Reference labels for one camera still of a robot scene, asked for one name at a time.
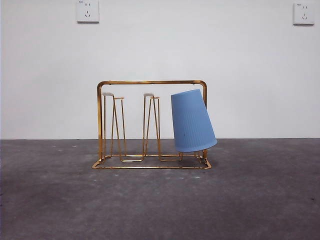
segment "metal wire frame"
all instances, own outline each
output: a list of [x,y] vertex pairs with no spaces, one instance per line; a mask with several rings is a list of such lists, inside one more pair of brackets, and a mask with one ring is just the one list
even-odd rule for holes
[[[162,154],[161,153],[161,137],[160,137],[160,103],[159,98],[151,97],[150,98],[150,104],[149,104],[149,113],[150,116],[150,108],[151,108],[151,101],[153,100],[153,110],[155,115],[155,124],[156,124],[156,135],[157,135],[157,145],[158,145],[158,154],[147,154],[147,152],[142,151],[142,154],[133,154],[133,155],[127,155],[127,147],[126,147],[126,138],[125,138],[125,124],[124,124],[124,108],[123,108],[123,98],[121,98],[121,109],[122,109],[122,127],[123,127],[123,136],[124,136],[124,144],[125,144],[125,154],[121,153],[121,146],[120,146],[120,138],[119,138],[119,129],[118,129],[118,119],[117,119],[117,111],[115,106],[115,100],[117,98],[113,97],[113,111],[112,111],[112,140],[111,140],[111,146],[113,145],[113,119],[115,116],[115,122],[116,122],[116,129],[117,129],[117,138],[118,138],[118,148],[119,148],[119,154],[113,154],[111,152],[110,155],[106,155],[106,151],[103,151],[104,148],[106,148],[106,121],[103,122],[102,118],[102,87],[104,85],[177,85],[177,84],[198,84],[202,85],[203,88],[203,101],[205,106],[207,106],[207,84],[202,80],[157,80],[157,81],[102,81],[97,86],[97,106],[98,106],[98,160],[93,164],[93,169],[210,169],[212,166],[208,161],[208,150],[204,149],[202,150],[202,155],[199,154],[199,152],[195,152],[194,154],[183,154],[182,152],[179,152],[179,154]],[[156,104],[155,99],[158,99],[158,121],[156,117]],[[145,137],[144,130],[145,125],[143,125],[143,139]],[[159,159],[163,162],[166,161],[182,161],[183,156],[193,156],[197,159],[199,159],[200,163],[203,163],[204,166],[195,167],[195,166],[100,166],[102,165],[106,159],[109,159],[111,157],[119,157],[122,162],[141,162],[144,157],[159,157]],[[127,156],[127,157],[141,157],[139,160],[123,160],[121,157]],[[169,158],[179,158],[179,160],[176,159],[162,159],[161,157],[169,157]]]

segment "floor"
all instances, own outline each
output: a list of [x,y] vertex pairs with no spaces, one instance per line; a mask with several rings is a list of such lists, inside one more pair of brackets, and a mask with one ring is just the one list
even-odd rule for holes
[[220,139],[208,170],[91,169],[97,152],[1,141],[1,239],[320,239],[320,138]]

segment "wall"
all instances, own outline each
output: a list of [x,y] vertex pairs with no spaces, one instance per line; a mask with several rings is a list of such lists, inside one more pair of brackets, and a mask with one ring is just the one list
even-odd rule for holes
[[[75,5],[1,1],[3,139],[97,138],[100,81],[177,79],[207,82],[218,138],[320,137],[319,1],[308,27],[292,25],[291,0],[100,0],[100,24],[77,24]],[[128,138],[141,137],[144,91],[163,98],[173,137],[165,98],[180,89],[112,91]]]

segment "ribbed cup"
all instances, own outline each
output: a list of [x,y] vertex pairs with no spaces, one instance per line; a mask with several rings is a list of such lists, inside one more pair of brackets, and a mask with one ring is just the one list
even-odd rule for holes
[[217,144],[199,89],[171,95],[175,149],[196,152]]

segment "electrical socket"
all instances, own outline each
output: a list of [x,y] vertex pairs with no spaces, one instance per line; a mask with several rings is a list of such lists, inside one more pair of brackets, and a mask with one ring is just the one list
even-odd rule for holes
[[296,2],[293,4],[293,24],[315,24],[314,6],[311,2]]
[[78,23],[99,23],[99,0],[78,0],[76,19]]

